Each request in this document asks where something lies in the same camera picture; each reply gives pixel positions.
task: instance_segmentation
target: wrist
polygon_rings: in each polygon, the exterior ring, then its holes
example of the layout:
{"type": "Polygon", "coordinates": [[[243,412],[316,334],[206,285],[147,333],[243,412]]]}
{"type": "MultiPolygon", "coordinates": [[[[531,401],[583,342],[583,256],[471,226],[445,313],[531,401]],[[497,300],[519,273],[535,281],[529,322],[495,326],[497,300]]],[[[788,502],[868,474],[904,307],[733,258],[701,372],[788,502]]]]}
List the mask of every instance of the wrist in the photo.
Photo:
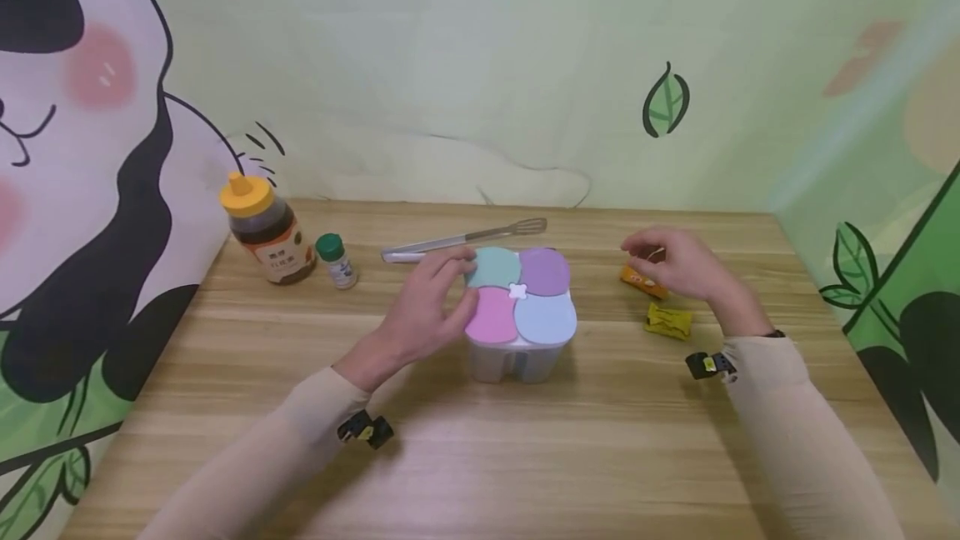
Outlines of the wrist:
{"type": "Polygon", "coordinates": [[[354,387],[373,393],[405,364],[386,338],[372,332],[335,362],[333,370],[354,387]]]}
{"type": "Polygon", "coordinates": [[[776,332],[753,289],[745,282],[734,281],[707,300],[724,336],[756,337],[776,332]]]}

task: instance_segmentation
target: black clip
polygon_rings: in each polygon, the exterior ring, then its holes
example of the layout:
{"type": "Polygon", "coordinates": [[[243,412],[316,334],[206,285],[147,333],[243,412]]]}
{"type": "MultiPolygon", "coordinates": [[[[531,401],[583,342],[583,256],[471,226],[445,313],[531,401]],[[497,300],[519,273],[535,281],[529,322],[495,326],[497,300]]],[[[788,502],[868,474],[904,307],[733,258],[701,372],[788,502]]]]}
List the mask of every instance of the black clip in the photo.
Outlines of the black clip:
{"type": "Polygon", "coordinates": [[[724,357],[722,352],[716,352],[714,355],[707,355],[706,352],[695,352],[687,357],[687,369],[694,380],[706,380],[718,375],[721,371],[735,373],[737,368],[733,366],[730,359],[724,357]]]}
{"type": "Polygon", "coordinates": [[[375,451],[386,444],[387,440],[393,438],[393,428],[383,415],[377,419],[371,419],[370,413],[365,409],[337,427],[337,438],[340,438],[341,442],[349,442],[354,438],[366,440],[375,451]]]}

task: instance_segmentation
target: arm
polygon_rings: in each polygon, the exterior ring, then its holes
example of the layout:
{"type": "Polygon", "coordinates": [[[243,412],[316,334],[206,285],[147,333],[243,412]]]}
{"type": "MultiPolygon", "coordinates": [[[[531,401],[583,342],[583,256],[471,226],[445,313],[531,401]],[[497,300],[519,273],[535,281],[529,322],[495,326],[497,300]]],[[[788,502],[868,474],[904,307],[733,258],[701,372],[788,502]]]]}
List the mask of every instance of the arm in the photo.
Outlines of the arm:
{"type": "Polygon", "coordinates": [[[643,230],[622,248],[639,273],[713,310],[727,337],[722,352],[737,369],[724,378],[727,394],[797,537],[903,539],[870,464],[810,383],[800,352],[789,338],[764,337],[775,329],[753,290],[688,232],[643,230]]]}
{"type": "MultiPolygon", "coordinates": [[[[728,319],[718,312],[721,327],[743,326],[763,311],[756,300],[741,308],[728,319]]],[[[792,340],[727,336],[722,352],[737,368],[724,378],[727,394],[797,537],[903,539],[870,463],[810,382],[792,340]]]]}
{"type": "Polygon", "coordinates": [[[141,540],[251,538],[336,457],[337,428],[368,399],[332,368],[306,378],[177,490],[141,540]]]}
{"type": "Polygon", "coordinates": [[[476,266],[466,246],[436,251],[407,277],[377,331],[330,368],[298,384],[277,410],[176,491],[140,540],[240,540],[259,528],[340,452],[337,428],[409,363],[460,338],[475,288],[443,312],[454,281],[476,266]]]}

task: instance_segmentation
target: green bottle cap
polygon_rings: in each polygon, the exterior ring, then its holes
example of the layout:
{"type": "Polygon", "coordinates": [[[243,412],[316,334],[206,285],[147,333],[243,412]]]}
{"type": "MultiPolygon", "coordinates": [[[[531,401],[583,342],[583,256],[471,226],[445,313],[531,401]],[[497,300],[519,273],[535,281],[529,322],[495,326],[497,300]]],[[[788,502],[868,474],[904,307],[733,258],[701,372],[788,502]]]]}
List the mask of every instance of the green bottle cap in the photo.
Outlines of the green bottle cap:
{"type": "Polygon", "coordinates": [[[317,255],[328,263],[333,263],[346,252],[343,250],[343,240],[337,234],[323,234],[317,238],[314,248],[317,249],[317,255]]]}

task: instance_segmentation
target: metal tongs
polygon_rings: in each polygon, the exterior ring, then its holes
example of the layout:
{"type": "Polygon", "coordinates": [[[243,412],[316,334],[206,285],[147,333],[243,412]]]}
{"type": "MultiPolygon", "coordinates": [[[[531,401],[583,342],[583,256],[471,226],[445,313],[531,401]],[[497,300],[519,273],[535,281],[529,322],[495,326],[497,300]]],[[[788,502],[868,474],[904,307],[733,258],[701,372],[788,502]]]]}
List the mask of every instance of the metal tongs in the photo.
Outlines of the metal tongs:
{"type": "Polygon", "coordinates": [[[440,237],[433,241],[417,242],[405,246],[393,246],[380,251],[380,256],[387,263],[419,263],[423,254],[438,248],[458,246],[460,244],[477,243],[506,236],[532,236],[543,234],[546,231],[546,218],[522,219],[519,222],[504,227],[495,227],[479,232],[470,232],[461,236],[440,237]]]}

